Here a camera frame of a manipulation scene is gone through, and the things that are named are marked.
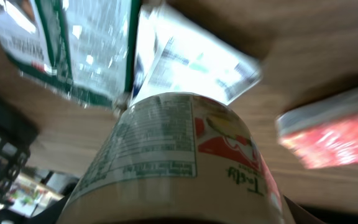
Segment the green lid jar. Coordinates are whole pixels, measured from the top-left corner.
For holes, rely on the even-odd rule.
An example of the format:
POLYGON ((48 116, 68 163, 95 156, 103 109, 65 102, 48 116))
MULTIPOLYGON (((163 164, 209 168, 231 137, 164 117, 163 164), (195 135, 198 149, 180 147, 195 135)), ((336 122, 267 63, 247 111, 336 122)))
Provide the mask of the green lid jar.
POLYGON ((247 126, 185 93, 125 111, 70 195, 59 223, 293 223, 247 126))

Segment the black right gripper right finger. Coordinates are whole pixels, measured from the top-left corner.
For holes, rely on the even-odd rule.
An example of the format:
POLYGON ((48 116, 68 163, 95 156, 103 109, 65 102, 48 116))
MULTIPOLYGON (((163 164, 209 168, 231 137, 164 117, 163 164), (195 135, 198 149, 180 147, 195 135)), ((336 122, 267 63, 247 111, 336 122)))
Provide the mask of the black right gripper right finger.
POLYGON ((284 199, 296 224, 325 224, 325 222, 322 222, 320 219, 307 212, 288 197, 284 196, 284 199))

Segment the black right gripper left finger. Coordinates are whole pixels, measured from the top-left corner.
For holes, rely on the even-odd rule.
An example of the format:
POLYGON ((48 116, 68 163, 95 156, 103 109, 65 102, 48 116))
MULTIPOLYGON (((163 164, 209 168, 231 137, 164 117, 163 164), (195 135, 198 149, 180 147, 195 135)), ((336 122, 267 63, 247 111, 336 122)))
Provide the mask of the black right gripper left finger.
POLYGON ((28 219, 26 224, 56 224, 69 198, 70 195, 63 197, 61 200, 49 206, 43 212, 28 219))

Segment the white paper packet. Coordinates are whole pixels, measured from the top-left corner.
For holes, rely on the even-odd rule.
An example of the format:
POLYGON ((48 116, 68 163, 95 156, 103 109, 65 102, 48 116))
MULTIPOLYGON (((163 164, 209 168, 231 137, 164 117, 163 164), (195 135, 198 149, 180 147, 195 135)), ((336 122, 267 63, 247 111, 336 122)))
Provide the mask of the white paper packet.
POLYGON ((161 93, 194 93, 229 105, 261 79, 257 59, 168 4, 141 7, 130 104, 161 93))

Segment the small red white carton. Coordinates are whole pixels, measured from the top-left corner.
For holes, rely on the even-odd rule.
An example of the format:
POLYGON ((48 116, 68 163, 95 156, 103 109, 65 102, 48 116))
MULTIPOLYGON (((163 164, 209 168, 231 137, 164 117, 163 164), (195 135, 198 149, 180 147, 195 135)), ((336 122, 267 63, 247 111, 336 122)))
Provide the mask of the small red white carton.
POLYGON ((358 87, 281 114, 279 143, 306 169, 358 163, 358 87))

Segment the green gloves packet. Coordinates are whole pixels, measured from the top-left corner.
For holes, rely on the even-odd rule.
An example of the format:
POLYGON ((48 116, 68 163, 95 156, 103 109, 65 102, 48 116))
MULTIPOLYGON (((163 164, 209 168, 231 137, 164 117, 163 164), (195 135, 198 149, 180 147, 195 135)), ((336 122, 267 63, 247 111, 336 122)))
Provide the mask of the green gloves packet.
POLYGON ((83 106, 128 104, 141 3, 0 0, 0 44, 22 76, 83 106))

